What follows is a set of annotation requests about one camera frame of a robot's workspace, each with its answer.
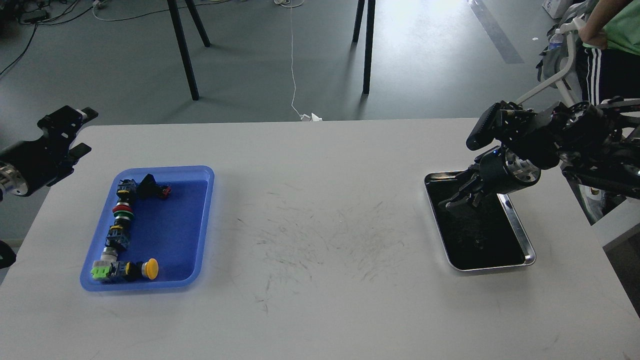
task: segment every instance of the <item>white table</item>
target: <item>white table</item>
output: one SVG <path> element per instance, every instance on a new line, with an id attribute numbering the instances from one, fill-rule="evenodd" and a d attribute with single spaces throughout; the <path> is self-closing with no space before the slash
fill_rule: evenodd
<path id="1" fill-rule="evenodd" d="M 593 224 L 603 249 L 610 250 L 640 233 L 640 200 L 627 199 Z"/>
<path id="2" fill-rule="evenodd" d="M 0 288 L 0 359 L 631 359 L 640 319 L 557 169 L 511 197 L 538 260 L 465 276 L 422 180 L 474 155 L 472 119 L 106 126 L 57 184 Z M 216 173 L 200 277 L 89 293 L 113 178 Z"/>

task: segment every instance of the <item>green connector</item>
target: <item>green connector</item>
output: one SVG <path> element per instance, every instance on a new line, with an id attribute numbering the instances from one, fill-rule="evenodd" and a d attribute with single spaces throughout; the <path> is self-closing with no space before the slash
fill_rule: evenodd
<path id="1" fill-rule="evenodd" d="M 94 266 L 91 269 L 91 274 L 93 274 L 93 280 L 103 280 L 107 278 L 107 274 L 111 270 L 110 266 Z"/>

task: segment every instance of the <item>green shirt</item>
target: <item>green shirt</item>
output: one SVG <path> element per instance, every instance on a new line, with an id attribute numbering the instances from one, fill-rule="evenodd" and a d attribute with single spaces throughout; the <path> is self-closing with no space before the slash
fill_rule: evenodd
<path id="1" fill-rule="evenodd" d="M 609 49 L 622 50 L 640 56 L 640 0 L 633 0 L 607 25 Z"/>

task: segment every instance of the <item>black table leg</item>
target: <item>black table leg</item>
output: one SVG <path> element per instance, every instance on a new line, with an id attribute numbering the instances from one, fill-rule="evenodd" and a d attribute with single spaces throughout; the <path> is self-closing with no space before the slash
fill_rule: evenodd
<path id="1" fill-rule="evenodd" d="M 356 25 L 353 27 L 353 42 L 358 42 L 360 37 L 360 26 L 362 25 L 362 13 L 364 12 L 364 0 L 358 0 L 358 11 L 356 11 Z"/>
<path id="2" fill-rule="evenodd" d="M 371 82 L 371 53 L 373 48 L 373 19 L 376 16 L 376 0 L 368 0 L 367 3 L 367 38 L 364 50 L 364 84 L 362 93 L 369 93 L 369 83 Z"/>
<path id="3" fill-rule="evenodd" d="M 193 4 L 193 0 L 184 0 L 184 2 L 187 3 L 187 7 L 189 8 L 189 12 L 191 13 L 191 18 L 193 19 L 193 22 L 196 23 L 196 28 L 198 29 L 198 33 L 200 34 L 202 43 L 205 47 L 211 46 L 211 42 L 209 41 L 207 32 L 205 31 L 204 26 L 202 26 L 202 21 L 200 20 L 198 10 L 196 10 L 196 6 Z"/>
<path id="4" fill-rule="evenodd" d="M 196 79 L 193 75 L 193 69 L 191 68 L 191 58 L 189 57 L 189 49 L 187 49 L 187 42 L 184 39 L 184 32 L 182 30 L 180 14 L 178 13 L 178 5 L 175 3 L 175 0 L 166 0 L 166 2 L 167 2 L 167 5 L 169 6 L 169 12 L 171 13 L 173 30 L 175 31 L 175 38 L 176 40 L 178 40 L 178 48 L 180 49 L 180 56 L 182 57 L 184 72 L 187 75 L 187 82 L 189 83 L 191 98 L 195 101 L 200 98 L 200 95 L 198 94 L 198 88 L 196 87 Z"/>

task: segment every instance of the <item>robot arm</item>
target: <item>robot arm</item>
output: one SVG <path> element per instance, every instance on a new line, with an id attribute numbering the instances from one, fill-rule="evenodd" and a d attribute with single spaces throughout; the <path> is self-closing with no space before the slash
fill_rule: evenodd
<path id="1" fill-rule="evenodd" d="M 84 143 L 69 147 L 80 128 L 97 116 L 91 108 L 65 106 L 38 121 L 43 133 L 39 139 L 17 142 L 0 151 L 0 201 L 7 193 L 29 196 L 71 175 L 73 166 L 91 148 Z M 13 262 L 13 250 L 0 241 L 0 269 Z"/>
<path id="2" fill-rule="evenodd" d="M 540 113 L 496 102 L 478 120 L 467 147 L 501 144 L 458 174 L 463 185 L 439 206 L 453 213 L 477 209 L 484 196 L 535 185 L 542 170 L 560 163 L 569 181 L 640 199 L 640 119 L 620 115 L 637 110 L 638 100 L 571 107 L 557 102 Z M 625 129 L 631 129 L 626 137 Z"/>

